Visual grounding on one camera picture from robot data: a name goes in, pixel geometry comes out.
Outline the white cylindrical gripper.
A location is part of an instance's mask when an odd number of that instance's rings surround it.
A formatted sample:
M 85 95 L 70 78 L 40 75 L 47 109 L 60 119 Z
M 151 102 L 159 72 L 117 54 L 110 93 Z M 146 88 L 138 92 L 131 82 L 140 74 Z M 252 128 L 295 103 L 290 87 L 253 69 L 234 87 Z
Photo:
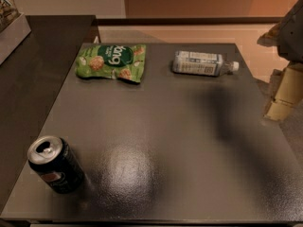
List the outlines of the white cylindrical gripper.
M 303 0 L 297 0 L 281 23 L 262 34 L 257 44 L 277 46 L 278 55 L 290 61 L 282 71 L 273 71 L 264 112 L 268 119 L 283 121 L 303 99 Z

